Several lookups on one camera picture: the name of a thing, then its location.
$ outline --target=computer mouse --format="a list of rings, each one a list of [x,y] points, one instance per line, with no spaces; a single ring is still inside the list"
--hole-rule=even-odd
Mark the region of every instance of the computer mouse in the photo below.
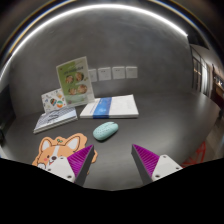
[[[93,136],[99,140],[105,140],[118,130],[118,124],[114,122],[106,122],[93,131]]]

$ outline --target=book cover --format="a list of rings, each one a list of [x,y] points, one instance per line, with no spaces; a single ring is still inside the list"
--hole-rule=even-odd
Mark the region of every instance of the book cover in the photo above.
[[[41,96],[45,113],[67,106],[62,89],[57,89]]]
[[[78,58],[56,67],[58,79],[68,106],[94,102],[87,58]]]
[[[116,96],[95,99],[88,103],[80,118],[136,118],[139,116],[134,96]]]
[[[64,107],[59,110],[44,113],[40,116],[34,129],[34,133],[39,130],[47,130],[49,128],[77,119],[78,118],[74,107]]]

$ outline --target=magazine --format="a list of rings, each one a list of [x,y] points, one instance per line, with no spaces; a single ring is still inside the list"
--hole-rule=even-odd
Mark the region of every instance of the magazine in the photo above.
[[[94,102],[95,97],[86,57],[66,62],[57,66],[56,69],[67,106]]]

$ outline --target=table surface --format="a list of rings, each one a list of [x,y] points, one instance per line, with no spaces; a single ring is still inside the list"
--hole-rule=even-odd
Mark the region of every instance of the table surface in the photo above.
[[[134,95],[139,117],[133,119],[81,119],[34,135],[42,114],[16,119],[6,134],[3,146],[9,159],[32,164],[44,137],[68,138],[83,133],[87,144],[94,144],[97,161],[90,166],[84,187],[102,190],[131,189],[142,185],[131,155],[132,144],[167,154],[181,164],[206,139],[218,117],[219,107],[197,92],[164,92]],[[84,106],[76,108],[78,116]],[[99,125],[114,121],[119,130],[104,142],[93,137]]]

